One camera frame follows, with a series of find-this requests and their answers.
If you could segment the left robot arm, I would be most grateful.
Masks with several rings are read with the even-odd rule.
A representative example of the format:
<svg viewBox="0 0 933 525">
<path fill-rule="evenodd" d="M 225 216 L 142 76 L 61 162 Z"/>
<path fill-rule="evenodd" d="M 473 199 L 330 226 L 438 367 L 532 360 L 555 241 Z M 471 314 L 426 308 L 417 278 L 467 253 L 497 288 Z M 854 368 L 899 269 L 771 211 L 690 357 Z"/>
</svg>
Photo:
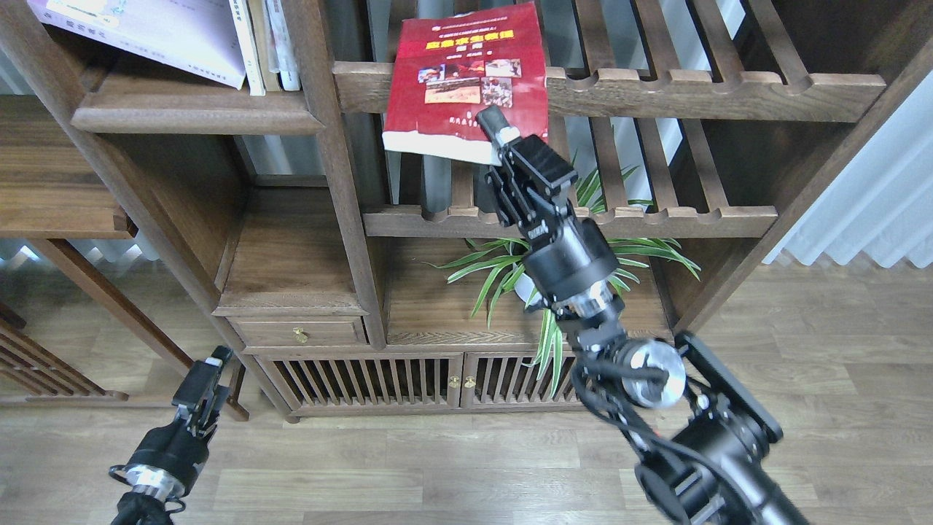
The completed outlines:
<svg viewBox="0 0 933 525">
<path fill-rule="evenodd" d="M 130 486 L 117 503 L 114 524 L 171 524 L 172 515 L 184 511 L 183 497 L 206 465 L 230 394 L 219 380 L 232 355 L 233 350 L 217 346 L 210 358 L 194 362 L 174 392 L 173 421 L 151 429 L 127 463 L 109 468 L 110 478 Z"/>
</svg>

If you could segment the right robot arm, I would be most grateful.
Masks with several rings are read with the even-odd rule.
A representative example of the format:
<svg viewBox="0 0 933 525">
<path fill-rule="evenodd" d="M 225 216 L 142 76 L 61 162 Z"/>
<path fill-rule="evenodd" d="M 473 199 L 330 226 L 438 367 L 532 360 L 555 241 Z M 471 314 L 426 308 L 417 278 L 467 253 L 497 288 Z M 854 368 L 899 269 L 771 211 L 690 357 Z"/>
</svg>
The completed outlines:
<svg viewBox="0 0 933 525">
<path fill-rule="evenodd" d="M 492 142 L 500 222 L 526 240 L 536 305 L 574 352 L 567 378 L 632 446 L 647 501 L 676 524 L 806 524 L 763 466 L 784 435 L 776 418 L 692 333 L 667 342 L 623 327 L 611 285 L 619 263 L 596 223 L 574 213 L 573 167 L 498 106 L 477 123 Z"/>
</svg>

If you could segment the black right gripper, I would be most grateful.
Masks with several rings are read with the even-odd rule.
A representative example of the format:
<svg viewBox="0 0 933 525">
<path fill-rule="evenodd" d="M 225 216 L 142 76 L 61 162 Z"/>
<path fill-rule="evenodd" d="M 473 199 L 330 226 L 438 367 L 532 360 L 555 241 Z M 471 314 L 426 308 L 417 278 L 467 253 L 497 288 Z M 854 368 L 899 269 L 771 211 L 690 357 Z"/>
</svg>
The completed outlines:
<svg viewBox="0 0 933 525">
<path fill-rule="evenodd" d="M 594 220 L 564 222 L 571 215 L 569 194 L 579 173 L 536 134 L 520 136 L 499 106 L 480 110 L 477 123 L 499 160 L 485 176 L 496 215 L 530 243 L 523 264 L 541 295 L 540 305 L 605 309 L 615 296 L 609 277 L 619 267 L 617 257 Z"/>
</svg>

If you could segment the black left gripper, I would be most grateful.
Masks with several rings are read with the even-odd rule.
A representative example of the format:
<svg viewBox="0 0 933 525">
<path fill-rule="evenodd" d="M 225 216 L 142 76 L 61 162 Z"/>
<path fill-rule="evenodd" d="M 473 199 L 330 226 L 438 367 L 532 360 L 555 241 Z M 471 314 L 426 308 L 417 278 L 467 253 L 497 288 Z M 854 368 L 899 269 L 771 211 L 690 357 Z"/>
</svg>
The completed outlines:
<svg viewBox="0 0 933 525">
<path fill-rule="evenodd" d="M 182 498 L 190 494 L 208 458 L 208 442 L 230 395 L 219 384 L 233 350 L 217 346 L 210 358 L 193 363 L 174 392 L 172 405 L 183 424 L 151 429 L 130 456 L 124 472 L 134 491 L 154 498 Z M 190 431 L 200 431 L 200 437 Z"/>
</svg>

